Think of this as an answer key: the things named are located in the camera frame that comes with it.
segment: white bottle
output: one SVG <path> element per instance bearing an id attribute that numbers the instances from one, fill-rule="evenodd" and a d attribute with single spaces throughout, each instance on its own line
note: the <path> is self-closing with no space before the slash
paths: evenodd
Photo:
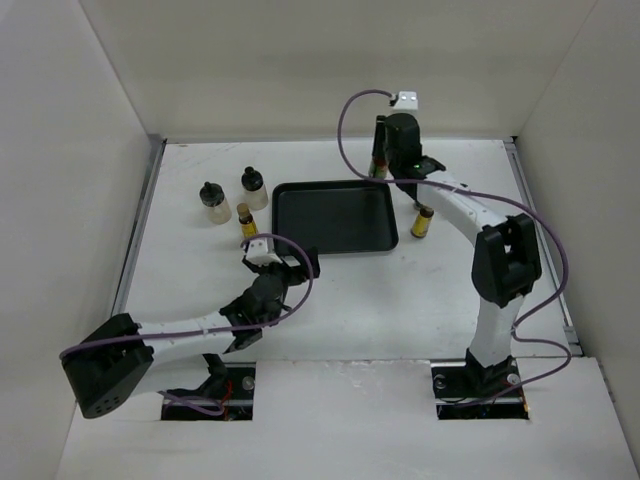
<path id="1" fill-rule="evenodd" d="M 244 198 L 251 210 L 262 210 L 269 204 L 269 195 L 260 172 L 254 170 L 253 167 L 247 167 L 244 169 L 241 180 Z"/>
<path id="2" fill-rule="evenodd" d="M 217 183 L 205 182 L 204 187 L 200 189 L 200 200 L 207 207 L 207 215 L 213 223 L 222 225 L 231 219 L 229 202 L 224 196 L 222 187 Z"/>

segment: white wall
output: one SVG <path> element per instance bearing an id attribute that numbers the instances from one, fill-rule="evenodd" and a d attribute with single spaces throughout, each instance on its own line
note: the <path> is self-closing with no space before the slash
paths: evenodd
<path id="1" fill-rule="evenodd" d="M 640 2 L 599 0 L 518 141 L 570 254 L 567 299 L 640 462 Z"/>
<path id="2" fill-rule="evenodd" d="M 149 143 L 76 0 L 0 2 L 0 477 L 55 475 Z"/>
<path id="3" fill-rule="evenodd" d="M 82 0 L 148 131 L 335 134 L 367 87 L 415 89 L 427 135 L 522 128 L 595 0 Z M 370 132 L 379 103 L 354 108 Z"/>

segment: white connector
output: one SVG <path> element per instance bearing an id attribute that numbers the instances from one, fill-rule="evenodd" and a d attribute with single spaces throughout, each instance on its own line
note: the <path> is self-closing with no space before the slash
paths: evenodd
<path id="1" fill-rule="evenodd" d="M 282 263 L 280 257 L 271 251 L 269 241 L 266 238 L 251 240 L 247 246 L 245 258 L 254 265 L 265 265 L 267 263 Z"/>
<path id="2" fill-rule="evenodd" d="M 391 108 L 395 111 L 405 110 L 415 112 L 418 110 L 418 94 L 416 92 L 398 92 L 391 99 Z"/>

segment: cable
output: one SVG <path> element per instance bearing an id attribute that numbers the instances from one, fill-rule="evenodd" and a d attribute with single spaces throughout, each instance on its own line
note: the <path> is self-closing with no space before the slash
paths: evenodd
<path id="1" fill-rule="evenodd" d="M 565 361 L 558 367 L 549 370 L 548 372 L 542 373 L 540 375 L 536 375 L 534 377 L 531 377 L 527 380 L 523 380 L 520 383 L 517 383 L 515 385 L 512 385 L 509 388 L 505 388 L 504 390 L 501 390 L 500 392 L 498 392 L 497 394 L 491 396 L 491 397 L 487 397 L 487 398 L 483 398 L 480 400 L 476 400 L 473 402 L 467 402 L 467 403 L 459 403 L 456 404 L 457 407 L 472 407 L 472 406 L 476 406 L 476 405 L 483 405 L 486 402 L 491 402 L 494 401 L 496 398 L 499 398 L 509 392 L 512 392 L 514 390 L 517 390 L 521 387 L 523 387 L 524 385 L 527 385 L 529 383 L 538 381 L 538 380 L 542 380 L 543 378 L 547 378 L 550 377 L 551 375 L 554 375 L 556 373 L 558 373 L 560 370 L 563 370 L 564 368 L 566 368 L 569 363 L 571 362 L 571 351 L 566 348 L 564 345 L 555 342 L 553 340 L 546 340 L 546 339 L 542 339 L 542 338 L 522 338 L 519 337 L 518 334 L 516 333 L 516 329 L 522 324 L 522 322 L 524 322 L 525 320 L 527 320 L 528 318 L 530 318 L 532 315 L 534 315 L 535 313 L 539 312 L 540 310 L 542 310 L 544 307 L 546 307 L 547 305 L 549 305 L 550 303 L 552 303 L 553 301 L 555 301 L 558 297 L 560 297 L 560 295 L 562 295 L 562 292 L 565 290 L 565 288 L 567 287 L 567 282 L 569 280 L 569 259 L 567 257 L 567 252 L 564 248 L 564 246 L 562 245 L 562 242 L 560 241 L 560 238 L 558 237 L 558 235 L 553 231 L 553 229 L 551 228 L 551 226 L 533 209 L 531 209 L 530 207 L 528 207 L 527 205 L 524 205 L 520 202 L 517 202 L 515 200 L 512 200 L 510 198 L 507 197 L 503 197 L 501 195 L 494 195 L 491 193 L 483 193 L 483 192 L 475 192 L 472 190 L 459 190 L 457 187 L 451 186 L 451 185 L 447 185 L 446 183 L 440 183 L 440 182 L 434 182 L 431 180 L 417 180 L 417 179 L 393 179 L 393 180 L 386 180 L 386 179 L 382 179 L 382 178 L 370 178 L 367 175 L 363 175 L 362 173 L 360 173 L 358 170 L 356 170 L 356 168 L 351 164 L 351 162 L 349 161 L 349 159 L 347 158 L 347 154 L 344 151 L 344 146 L 342 144 L 342 127 L 344 124 L 344 119 L 347 115 L 347 111 L 349 110 L 349 107 L 351 106 L 351 104 L 358 98 L 360 97 L 364 97 L 365 95 L 383 95 L 385 97 L 388 98 L 393 98 L 393 94 L 391 92 L 388 92 L 386 90 L 380 90 L 380 89 L 368 89 L 368 90 L 362 90 L 361 92 L 358 92 L 354 95 L 352 95 L 344 104 L 344 107 L 342 107 L 342 111 L 340 112 L 340 117 L 338 119 L 338 131 L 337 131 L 337 140 L 338 140 L 338 150 L 340 151 L 340 156 L 342 157 L 342 160 L 344 161 L 345 165 L 347 166 L 347 168 L 349 170 L 351 170 L 351 172 L 358 178 L 361 178 L 362 180 L 366 180 L 368 182 L 374 182 L 374 183 L 386 183 L 386 184 L 397 184 L 397 185 L 403 185 L 403 184 L 421 184 L 421 185 L 429 185 L 432 187 L 439 187 L 445 190 L 449 190 L 449 191 L 455 191 L 457 194 L 459 195 L 464 195 L 464 196 L 468 196 L 468 197 L 477 197 L 477 198 L 486 198 L 488 200 L 496 200 L 499 202 L 503 202 L 503 203 L 507 203 L 509 205 L 512 205 L 516 208 L 519 208 L 520 210 L 524 211 L 525 213 L 527 213 L 529 216 L 531 216 L 534 220 L 536 220 L 541 226 L 542 228 L 544 228 L 546 230 L 546 232 L 549 234 L 549 236 L 551 237 L 551 239 L 553 240 L 553 243 L 555 243 L 556 248 L 558 249 L 558 253 L 560 254 L 560 262 L 562 264 L 562 280 L 560 281 L 560 285 L 558 285 L 558 288 L 556 289 L 556 291 L 546 300 L 540 302 L 538 305 L 536 305 L 535 307 L 533 307 L 531 310 L 527 311 L 526 313 L 524 313 L 522 316 L 520 316 L 518 319 L 516 319 L 515 322 L 513 322 L 513 328 L 512 328 L 512 334 L 511 336 L 513 337 L 513 339 L 519 343 L 538 343 L 538 344 L 544 344 L 544 345 L 552 345 L 554 347 L 557 347 L 559 349 L 561 349 L 565 354 L 566 354 L 566 359 Z"/>
<path id="2" fill-rule="evenodd" d="M 291 308 L 291 310 L 289 310 L 284 315 L 276 318 L 275 320 L 270 320 L 268 322 L 263 322 L 263 323 L 257 323 L 255 325 L 238 325 L 235 327 L 233 326 L 216 327 L 216 328 L 209 328 L 206 330 L 192 330 L 187 332 L 174 332 L 174 333 L 146 333 L 141 335 L 126 335 L 122 337 L 94 340 L 91 342 L 80 343 L 73 347 L 67 348 L 60 354 L 60 360 L 63 360 L 67 355 L 71 355 L 72 353 L 77 353 L 84 350 L 104 347 L 108 345 L 117 345 L 120 343 L 134 342 L 138 340 L 166 340 L 166 339 L 173 339 L 173 338 L 195 337 L 199 335 L 207 335 L 209 333 L 237 332 L 241 330 L 255 330 L 258 328 L 272 327 L 282 322 L 283 320 L 286 320 L 287 318 L 291 317 L 298 310 L 300 310 L 302 305 L 304 305 L 304 303 L 309 298 L 309 295 L 311 294 L 311 288 L 313 287 L 313 265 L 311 264 L 311 260 L 309 259 L 309 256 L 306 254 L 306 252 L 302 249 L 302 247 L 300 247 L 300 245 L 289 240 L 288 238 L 282 237 L 280 235 L 275 235 L 273 233 L 259 233 L 257 235 L 254 235 L 253 237 L 245 239 L 242 242 L 242 246 L 244 247 L 251 240 L 257 240 L 259 238 L 271 238 L 274 240 L 278 240 L 279 242 L 286 243 L 290 247 L 293 247 L 294 249 L 296 249 L 298 253 L 300 253 L 302 259 L 304 260 L 304 263 L 307 267 L 307 271 L 309 272 L 309 281 L 308 281 L 307 291 L 303 295 L 302 299 L 298 302 L 298 304 L 295 307 Z"/>
<path id="3" fill-rule="evenodd" d="M 191 410 L 194 410 L 208 417 L 219 417 L 224 414 L 224 408 L 222 408 L 222 405 L 218 400 L 204 397 L 178 397 L 176 395 L 163 391 L 158 393 L 169 400 L 169 403 L 164 407 L 165 409 L 170 407 L 174 403 L 179 403 L 180 405 L 189 407 Z M 206 400 L 207 402 L 213 402 L 218 410 L 208 410 L 204 407 L 201 407 L 200 405 L 196 405 L 195 403 L 193 403 L 194 400 Z"/>

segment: black bottle cap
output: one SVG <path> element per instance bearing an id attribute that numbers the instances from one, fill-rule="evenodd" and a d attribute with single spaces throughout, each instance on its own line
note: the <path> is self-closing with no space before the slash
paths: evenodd
<path id="1" fill-rule="evenodd" d="M 253 167 L 247 167 L 244 169 L 244 174 L 242 175 L 241 180 L 242 186 L 249 192 L 260 190 L 260 188 L 264 184 L 262 175 L 257 170 L 254 170 Z"/>
<path id="2" fill-rule="evenodd" d="M 204 187 L 200 189 L 200 200 L 207 207 L 217 207 L 224 202 L 222 187 L 217 183 L 205 182 Z"/>

